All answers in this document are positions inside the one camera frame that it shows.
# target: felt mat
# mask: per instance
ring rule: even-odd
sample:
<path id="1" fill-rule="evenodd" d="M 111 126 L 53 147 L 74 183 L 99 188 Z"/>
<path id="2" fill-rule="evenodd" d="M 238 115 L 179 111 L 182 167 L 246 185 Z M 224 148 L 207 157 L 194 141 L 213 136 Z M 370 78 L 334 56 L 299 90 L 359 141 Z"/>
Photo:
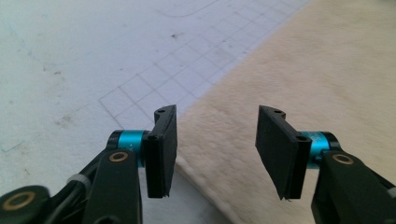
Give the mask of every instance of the felt mat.
<path id="1" fill-rule="evenodd" d="M 178 121 L 177 169 L 234 223 L 314 223 L 318 171 L 280 201 L 255 136 L 259 105 L 328 131 L 396 183 L 396 2 L 313 0 Z"/>

